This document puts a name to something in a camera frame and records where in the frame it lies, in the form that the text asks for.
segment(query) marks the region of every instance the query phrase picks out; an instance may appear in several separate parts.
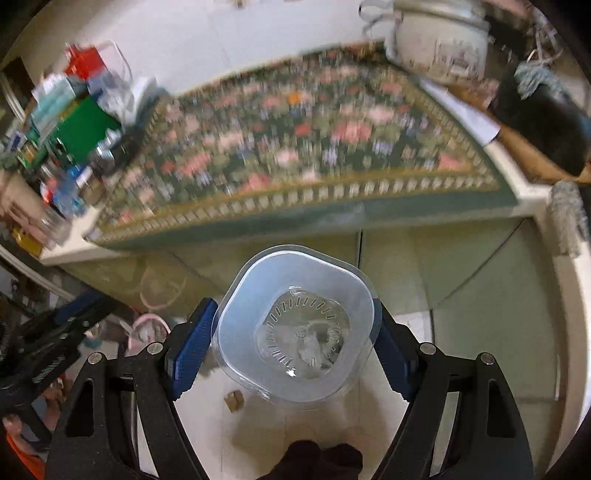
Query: screw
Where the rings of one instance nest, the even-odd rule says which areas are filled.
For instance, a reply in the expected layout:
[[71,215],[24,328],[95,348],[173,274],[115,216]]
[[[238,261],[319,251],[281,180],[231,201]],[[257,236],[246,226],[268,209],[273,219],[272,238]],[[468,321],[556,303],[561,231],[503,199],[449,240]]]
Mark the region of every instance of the screw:
[[419,348],[425,355],[433,355],[435,352],[437,352],[437,348],[435,348],[435,345],[429,342],[421,343],[421,346]]
[[156,355],[157,353],[160,353],[162,351],[162,348],[164,348],[162,346],[162,343],[158,343],[158,342],[154,342],[148,345],[148,353],[150,355]]
[[480,356],[480,360],[482,360],[482,363],[485,365],[494,365],[494,363],[495,363],[495,357],[493,357],[489,353],[483,353]]
[[103,358],[102,353],[100,352],[95,352],[95,353],[91,353],[88,356],[88,363],[90,363],[91,365],[97,364],[98,362],[100,362],[100,359]]

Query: blue gripper pad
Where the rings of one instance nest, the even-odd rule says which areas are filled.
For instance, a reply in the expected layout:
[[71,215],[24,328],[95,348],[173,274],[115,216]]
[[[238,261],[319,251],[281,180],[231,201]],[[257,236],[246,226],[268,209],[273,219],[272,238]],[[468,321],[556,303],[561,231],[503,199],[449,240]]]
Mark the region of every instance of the blue gripper pad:
[[403,355],[386,322],[382,323],[378,337],[374,342],[374,350],[384,369],[390,388],[400,393],[404,400],[410,401],[416,391],[416,384],[412,377],[418,365],[409,362]]
[[203,299],[189,321],[177,325],[170,334],[171,340],[174,340],[175,330],[179,335],[186,335],[182,347],[175,349],[172,346],[164,360],[164,368],[170,380],[170,396],[173,400],[180,398],[181,394],[193,385],[212,340],[212,322],[216,310],[215,301]]

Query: white wall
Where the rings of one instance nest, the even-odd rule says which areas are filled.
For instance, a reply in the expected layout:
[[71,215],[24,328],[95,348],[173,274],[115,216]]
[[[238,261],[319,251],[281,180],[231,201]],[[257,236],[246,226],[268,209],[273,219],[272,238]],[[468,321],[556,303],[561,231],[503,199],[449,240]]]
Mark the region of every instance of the white wall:
[[[359,0],[54,0],[23,31],[6,61],[21,56],[36,81],[65,42],[115,41],[135,75],[173,93],[230,71],[327,44],[362,41]],[[384,32],[375,28],[374,34]],[[113,69],[121,64],[111,56]]]

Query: white paper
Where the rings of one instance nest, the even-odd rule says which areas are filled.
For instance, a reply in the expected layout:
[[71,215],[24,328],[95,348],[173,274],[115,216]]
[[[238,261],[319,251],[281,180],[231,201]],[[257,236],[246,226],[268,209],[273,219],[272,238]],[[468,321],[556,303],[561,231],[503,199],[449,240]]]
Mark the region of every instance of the white paper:
[[423,88],[434,96],[481,145],[488,145],[499,134],[501,127],[484,113],[462,102],[447,91],[427,79],[421,79]]

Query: black cloth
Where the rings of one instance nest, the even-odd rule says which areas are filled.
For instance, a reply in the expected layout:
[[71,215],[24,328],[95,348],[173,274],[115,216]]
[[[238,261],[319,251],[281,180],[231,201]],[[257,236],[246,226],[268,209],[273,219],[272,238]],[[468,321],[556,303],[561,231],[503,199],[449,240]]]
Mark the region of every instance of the black cloth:
[[321,450],[316,442],[299,440],[258,480],[357,480],[362,469],[361,452],[351,445],[341,443]]

